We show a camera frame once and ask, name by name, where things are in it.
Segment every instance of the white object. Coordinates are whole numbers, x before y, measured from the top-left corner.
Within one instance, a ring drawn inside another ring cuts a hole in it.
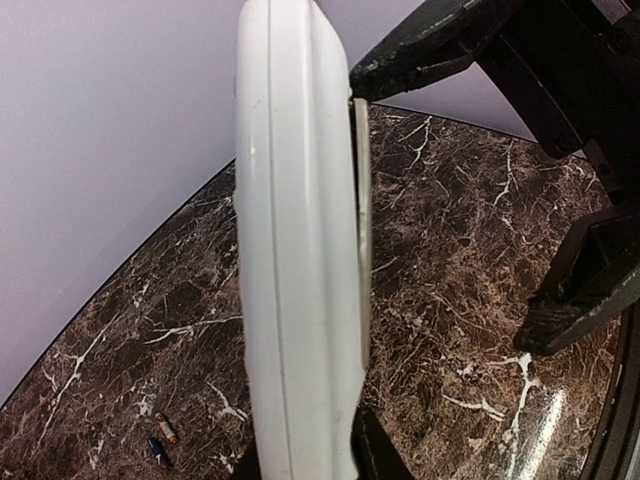
[[[364,380],[347,60],[309,0],[249,0],[237,72],[240,280],[265,480],[354,480]]]

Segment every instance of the glossy white device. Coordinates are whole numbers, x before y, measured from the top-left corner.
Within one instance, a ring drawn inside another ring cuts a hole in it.
[[[354,480],[368,163],[356,179],[347,60],[313,1],[247,1],[236,95],[241,297],[262,478]],[[362,119],[366,106],[355,111]],[[357,132],[366,163],[366,122]]]

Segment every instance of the dark marble table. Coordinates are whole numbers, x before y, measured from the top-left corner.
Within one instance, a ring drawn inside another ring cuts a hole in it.
[[[572,219],[606,204],[590,166],[435,117],[372,109],[374,408],[419,479],[572,479],[617,340],[552,358],[511,337]],[[1,479],[225,479],[251,436],[233,166],[96,294],[0,413]],[[180,441],[154,463],[162,411]]]

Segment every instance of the gray wall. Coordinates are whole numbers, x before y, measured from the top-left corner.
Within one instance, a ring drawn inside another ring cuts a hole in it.
[[[418,3],[320,5],[355,61]],[[241,4],[3,2],[0,404],[115,269],[233,157]],[[527,135],[478,69],[392,103]]]

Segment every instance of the blue battery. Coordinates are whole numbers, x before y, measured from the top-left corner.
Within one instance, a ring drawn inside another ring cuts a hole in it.
[[[157,438],[149,437],[147,438],[147,443],[149,444],[149,448],[153,452],[153,455],[156,457],[158,465],[160,465],[165,470],[171,467],[171,463],[169,462],[169,457],[164,453],[164,448],[162,448],[162,444],[158,441]]]

